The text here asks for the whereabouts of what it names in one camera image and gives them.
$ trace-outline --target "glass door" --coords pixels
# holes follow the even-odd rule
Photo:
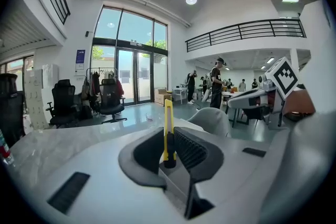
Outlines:
[[[130,50],[118,50],[118,79],[124,90],[125,105],[135,104],[134,90],[134,65],[133,52]]]
[[[146,103],[151,101],[151,54],[137,52],[137,89],[138,103]]]
[[[151,62],[152,54],[132,50],[118,49],[118,79],[124,90],[125,105],[151,102]]]

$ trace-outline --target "poster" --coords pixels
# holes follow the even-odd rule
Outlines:
[[[85,50],[77,50],[75,74],[84,74]]]

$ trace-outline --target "black vent grille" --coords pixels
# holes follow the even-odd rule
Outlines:
[[[188,172],[190,169],[204,161],[207,156],[205,147],[179,132],[175,132],[175,148],[181,162]]]

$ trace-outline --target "ceiling light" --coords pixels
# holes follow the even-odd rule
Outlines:
[[[271,59],[269,59],[268,61],[267,61],[267,63],[270,63],[270,62],[272,62],[274,60],[274,57],[272,57]]]
[[[197,0],[185,0],[188,5],[194,5],[196,4]]]
[[[299,0],[282,0],[282,2],[296,3],[299,2]]]

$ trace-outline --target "table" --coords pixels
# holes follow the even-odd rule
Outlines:
[[[221,101],[220,107],[222,108],[222,106],[223,106],[223,97],[224,97],[224,96],[227,96],[227,97],[229,97],[229,99],[230,99],[231,97],[235,97],[235,96],[241,95],[242,93],[243,93],[243,92],[234,92],[234,93],[230,93],[230,92],[222,92],[222,101]],[[225,109],[225,113],[226,113],[226,114],[227,114],[228,110],[229,110],[229,106],[226,105],[226,109]],[[229,119],[229,121],[232,122],[232,128],[234,127],[235,122],[242,123],[242,124],[245,124],[245,125],[248,125],[248,124],[249,124],[249,119],[248,119],[248,118],[247,118],[246,122],[244,122],[244,121],[240,121],[240,120],[238,120],[238,119],[236,120],[236,115],[238,114],[237,117],[239,116],[239,110],[240,110],[240,109],[238,109],[238,113],[237,113],[237,109],[235,109],[235,114],[234,114],[234,116],[233,116],[233,120]]]
[[[157,127],[164,126],[163,121],[164,119],[146,121],[133,126],[128,126],[129,121],[120,121],[86,127],[33,131],[11,147],[15,165],[12,172],[18,179],[18,184],[33,189],[52,172],[90,146],[129,134],[149,133]],[[174,126],[203,131],[202,127],[177,118],[174,118]]]
[[[176,95],[178,95],[178,96],[180,96],[181,97],[181,104],[182,104],[182,92],[187,92],[187,87],[183,87],[183,88],[173,88],[173,91],[179,91],[180,92],[180,94],[177,94],[176,93]]]

